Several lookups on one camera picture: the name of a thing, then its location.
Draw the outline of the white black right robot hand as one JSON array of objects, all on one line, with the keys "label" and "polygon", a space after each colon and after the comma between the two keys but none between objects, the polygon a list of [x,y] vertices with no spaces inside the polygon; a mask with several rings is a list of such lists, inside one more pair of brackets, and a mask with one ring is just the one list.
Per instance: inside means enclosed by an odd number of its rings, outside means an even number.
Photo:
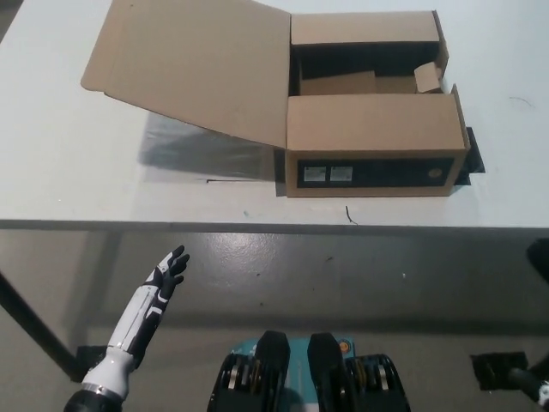
[{"label": "white black right robot hand", "polygon": [[538,379],[530,371],[517,368],[510,370],[509,379],[543,410],[548,410],[548,382],[546,380]]}]

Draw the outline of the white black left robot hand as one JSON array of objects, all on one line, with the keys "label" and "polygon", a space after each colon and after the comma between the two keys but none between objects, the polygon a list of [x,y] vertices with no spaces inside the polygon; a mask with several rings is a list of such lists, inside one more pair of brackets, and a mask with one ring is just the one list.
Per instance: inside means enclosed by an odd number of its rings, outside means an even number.
[{"label": "white black left robot hand", "polygon": [[169,252],[135,291],[106,346],[104,359],[84,377],[81,388],[122,403],[130,374],[142,363],[190,256],[182,245]]}]

